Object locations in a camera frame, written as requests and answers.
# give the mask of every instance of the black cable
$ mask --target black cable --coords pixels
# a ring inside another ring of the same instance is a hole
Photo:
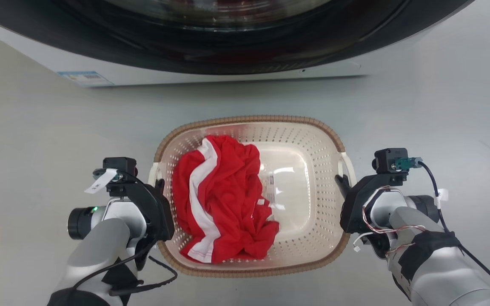
[[[467,250],[462,244],[459,246],[461,251],[465,252],[470,258],[475,261],[476,264],[478,264],[489,276],[490,276],[490,270],[480,262],[479,259],[476,258],[476,256],[472,255],[469,250]]]
[[[430,171],[430,168],[428,168],[427,165],[425,165],[423,162],[418,162],[419,165],[421,165],[426,172],[428,172],[428,176],[430,176],[430,180],[432,180],[432,186],[434,186],[434,195],[439,196],[438,193],[438,185],[436,184],[436,180],[434,179],[434,175]],[[440,217],[440,222],[442,223],[442,227],[444,228],[445,232],[450,232],[449,229],[447,228],[447,225],[445,224],[444,217],[442,215],[442,210],[438,209],[438,215]],[[474,256],[467,248],[465,248],[462,244],[458,246],[458,248],[461,250],[461,252],[465,252],[478,266],[480,266],[489,276],[490,276],[490,270],[479,260]]]
[[[136,176],[133,176],[131,173],[129,172],[125,172],[123,170],[117,170],[117,173],[120,173],[120,174],[123,174],[125,176],[128,176],[129,179],[131,179],[132,181],[138,183],[138,184],[141,184],[141,186],[145,186],[145,184],[138,178],[136,178]]]
[[[173,277],[171,277],[170,279],[168,279],[166,281],[162,281],[160,283],[152,283],[150,285],[144,285],[144,286],[121,289],[121,290],[111,290],[111,291],[109,291],[109,295],[110,296],[122,296],[122,295],[136,294],[139,292],[148,291],[148,290],[152,290],[155,288],[160,288],[162,286],[167,285],[168,283],[171,283],[175,279],[177,279],[177,271],[173,270],[170,266],[166,265],[165,263],[162,263],[161,261],[155,259],[152,256],[149,256],[148,259],[154,261],[159,266],[162,266],[165,269],[167,269],[168,271],[170,271],[171,273],[173,273]]]
[[[434,175],[432,174],[432,171],[430,171],[430,168],[428,168],[427,165],[425,165],[423,162],[417,162],[418,165],[421,165],[426,172],[428,172],[428,176],[430,176],[430,180],[432,180],[432,185],[434,186],[434,195],[435,196],[440,196],[438,193],[438,184],[436,184],[436,179],[434,178]]]

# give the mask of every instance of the floor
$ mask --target floor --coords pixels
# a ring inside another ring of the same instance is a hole
[[[0,42],[0,306],[45,304],[76,246],[66,219],[107,156],[138,160],[146,179],[158,144],[179,125],[220,116],[315,117],[341,137],[357,176],[373,152],[406,147],[450,191],[450,229],[490,267],[490,0],[477,0],[384,72],[309,81],[83,89]],[[423,172],[403,191],[429,194]],[[166,271],[148,265],[142,277]],[[315,271],[261,279],[180,275],[131,306],[408,305],[385,262],[346,249]]]

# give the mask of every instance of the white stripe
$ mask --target white stripe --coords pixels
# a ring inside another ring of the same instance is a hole
[[[220,232],[216,224],[213,222],[213,217],[204,211],[202,204],[198,200],[198,187],[201,182],[215,169],[217,166],[217,152],[212,143],[206,138],[202,141],[202,146],[198,148],[205,158],[205,162],[200,164],[192,171],[190,175],[190,207],[192,215],[198,226],[204,231],[205,237],[192,246],[188,255],[200,261],[201,263],[210,263],[213,254],[214,240],[220,237]]]

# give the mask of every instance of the wire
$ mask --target wire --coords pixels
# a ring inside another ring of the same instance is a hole
[[[145,186],[145,184],[138,178],[136,178],[135,176],[133,176],[131,173],[129,172],[125,172],[123,170],[118,170],[117,169],[117,173],[120,173],[120,174],[124,174],[125,176],[128,176],[129,179],[131,179],[132,181],[138,183],[138,184],[141,184],[142,186]]]
[[[414,244],[415,244],[415,243],[412,243],[412,244],[402,244],[401,246],[398,246],[398,247],[397,247],[397,248],[395,248],[394,250],[389,250],[389,251],[387,251],[387,252],[385,253],[385,257],[386,257],[386,256],[389,256],[389,253],[391,253],[391,252],[396,252],[396,251],[398,251],[398,250],[399,250],[399,249],[401,249],[401,248],[405,248],[405,247],[407,247],[407,246],[408,246],[408,247],[410,247],[410,246],[412,246],[412,245],[414,245]]]
[[[418,164],[422,165],[424,170],[428,172],[428,176],[430,176],[430,180],[432,180],[432,186],[434,187],[434,195],[436,197],[440,196],[438,193],[438,185],[436,184],[436,179],[434,179],[434,175],[432,174],[428,166],[425,165],[423,162],[418,162]],[[440,217],[440,222],[442,224],[442,227],[444,228],[444,231],[449,233],[450,231],[445,224],[441,208],[438,208],[438,215]],[[465,252],[476,264],[478,264],[478,266],[480,266],[490,276],[490,270],[479,259],[477,259],[476,256],[474,256],[469,250],[467,250],[467,248],[465,248],[462,244],[457,247],[461,250],[461,252]]]
[[[372,227],[372,225],[370,225],[366,219],[366,210],[365,210],[365,207],[362,207],[362,220],[364,221],[364,223],[366,223],[366,226],[373,232],[375,232],[376,234],[387,234],[387,233],[391,233],[391,232],[398,232],[398,231],[401,231],[401,230],[405,230],[405,229],[418,229],[418,230],[421,230],[421,231],[425,231],[426,228],[423,226],[423,225],[405,225],[401,228],[397,228],[397,229],[380,229],[380,228],[374,228]]]
[[[472,253],[470,253],[469,250],[467,250],[464,246],[459,246],[459,248],[461,249],[461,251],[465,252],[468,256],[470,256],[470,258],[476,262],[476,264],[478,264],[489,276],[490,276],[490,270],[482,263],[480,262],[479,259],[476,258],[476,256],[472,255]]]
[[[372,234],[375,234],[375,233],[374,233],[373,231],[369,231],[369,232],[365,232],[365,233],[363,233],[363,234],[360,234],[360,235],[359,235],[359,236],[358,236],[358,237],[357,237],[357,238],[356,238],[356,239],[353,241],[353,246],[354,246],[354,247],[356,247],[356,242],[357,242],[357,241],[358,241],[360,238],[362,238],[362,237],[364,237],[364,236],[367,236],[367,235],[372,235]]]
[[[430,180],[432,180],[432,186],[434,186],[434,195],[436,197],[440,196],[438,193],[438,184],[436,184],[436,179],[434,178],[434,175],[432,174],[432,171],[430,171],[430,168],[428,168],[427,165],[425,165],[423,162],[417,162],[417,164],[422,165],[424,170],[428,173],[428,176],[430,176]]]
[[[168,283],[171,283],[172,281],[174,281],[175,279],[177,279],[177,271],[173,270],[170,266],[166,265],[165,263],[162,263],[161,261],[155,259],[152,256],[149,256],[148,259],[154,261],[159,266],[162,266],[166,270],[168,270],[171,273],[173,273],[173,277],[171,277],[170,279],[168,279],[166,281],[161,281],[160,283],[152,283],[150,285],[144,285],[144,286],[139,286],[139,287],[134,287],[134,288],[128,288],[128,289],[111,290],[111,291],[109,291],[109,295],[110,296],[122,296],[122,295],[136,294],[136,293],[139,293],[139,292],[148,291],[148,290],[152,290],[152,289],[155,289],[155,288],[159,288],[159,287],[165,286]]]

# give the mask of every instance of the label sticker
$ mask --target label sticker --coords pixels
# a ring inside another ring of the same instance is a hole
[[[84,87],[114,85],[95,71],[59,71],[58,74]]]
[[[262,196],[270,201],[270,203],[276,203],[276,186],[273,180],[273,174],[266,176],[259,176],[260,182],[262,182]]]
[[[97,193],[99,190],[102,190],[109,184],[109,182],[117,176],[117,170],[116,169],[106,169],[105,173],[103,173],[97,180],[90,186],[87,190],[85,190],[85,193],[90,193],[94,194]]]

